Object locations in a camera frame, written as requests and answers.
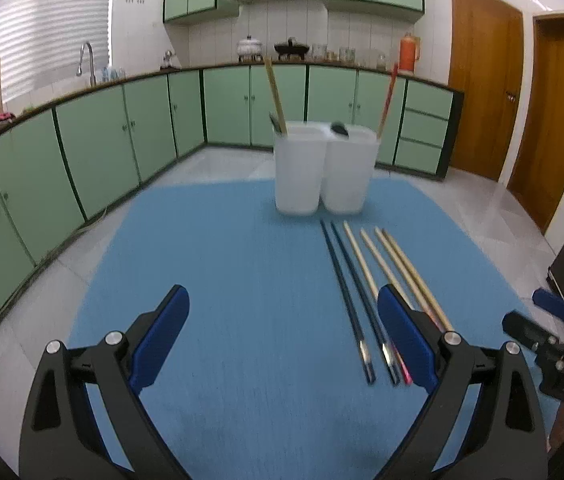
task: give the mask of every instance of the orange thermos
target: orange thermos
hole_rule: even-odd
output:
[[[415,62],[420,59],[420,38],[407,32],[400,40],[400,70],[415,71]]]

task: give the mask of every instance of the blue gripper pad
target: blue gripper pad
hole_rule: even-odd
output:
[[[380,289],[377,311],[386,333],[400,352],[413,382],[430,395],[438,386],[435,354],[406,312],[407,308],[402,306],[387,285]]]
[[[136,395],[150,386],[160,372],[169,351],[188,317],[188,292],[183,286],[167,295],[160,313],[140,341],[132,357],[132,372],[128,379]]]
[[[564,321],[564,300],[544,288],[533,293],[533,303]]]

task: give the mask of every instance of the white floor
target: white floor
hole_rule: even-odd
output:
[[[273,178],[271,153],[205,148],[152,186]],[[533,317],[564,337],[564,327],[530,301],[546,286],[555,258],[534,222],[501,184],[458,170],[444,182],[376,171],[377,178],[404,178],[430,196],[482,249]],[[38,277],[0,325],[0,455],[17,471],[20,427],[34,369],[51,339],[66,340],[94,272],[130,202],[108,213]]]

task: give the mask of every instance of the black pot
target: black pot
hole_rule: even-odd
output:
[[[300,56],[300,59],[304,60],[304,56],[309,52],[307,45],[294,43],[293,38],[289,38],[286,43],[275,44],[275,49],[278,53],[278,59],[282,59],[282,56]]]

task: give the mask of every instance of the countertop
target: countertop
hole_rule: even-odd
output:
[[[339,62],[317,62],[317,61],[273,61],[273,64],[291,64],[291,65],[309,65],[309,66],[329,66],[329,67],[335,67],[335,68],[350,68],[352,70],[361,70],[364,72],[373,72],[373,73],[378,73],[378,74],[386,74],[388,75],[387,71],[383,71],[383,70],[378,70],[375,68],[366,68],[363,66],[356,66],[356,65],[350,65],[350,64],[343,64],[343,63],[339,63]],[[172,73],[179,73],[179,72],[190,72],[191,70],[206,70],[206,69],[210,69],[210,68],[226,68],[226,67],[232,67],[232,66],[249,66],[249,65],[264,65],[263,62],[261,61],[248,61],[248,62],[243,62],[243,63],[238,63],[238,62],[229,62],[229,63],[220,63],[220,64],[214,64],[214,65],[199,65],[199,66],[189,66],[189,67],[185,67],[185,68],[167,68],[164,70],[157,70],[156,72],[147,72],[147,73],[143,73],[143,74],[137,74],[134,76],[130,76],[124,79],[115,79],[114,81],[109,81],[106,83],[100,83],[94,87],[88,87],[88,88],[84,88],[75,92],[70,92],[69,94],[63,95],[62,97],[53,99],[49,102],[44,103],[43,105],[40,105],[39,107],[36,107],[32,110],[27,111],[26,113],[19,115],[18,117],[16,117],[11,123],[5,124],[4,126],[0,127],[0,135],[6,133],[8,130],[11,130],[12,128],[14,128],[15,126],[17,126],[20,123],[23,123],[24,121],[30,119],[31,117],[34,117],[38,114],[41,114],[42,112],[45,112],[55,106],[61,105],[67,101],[70,101],[72,99],[76,99],[78,97],[82,97],[84,95],[90,94],[92,92],[97,92],[99,90],[103,90],[105,88],[110,88],[112,86],[116,86],[116,85],[120,85],[120,84],[124,84],[124,83],[130,83],[133,81],[138,81],[138,80],[142,80],[142,79],[147,79],[150,77],[154,77],[157,75],[162,75],[162,74],[172,74]],[[414,75],[411,75],[409,73],[398,73],[398,77],[403,77],[405,79],[409,79],[409,80],[414,80],[414,81],[420,81],[432,86],[437,86],[438,88],[444,88],[444,89],[449,89],[449,90],[453,90],[453,88],[438,83],[436,81],[431,81],[428,79],[424,79],[421,77],[417,77]]]

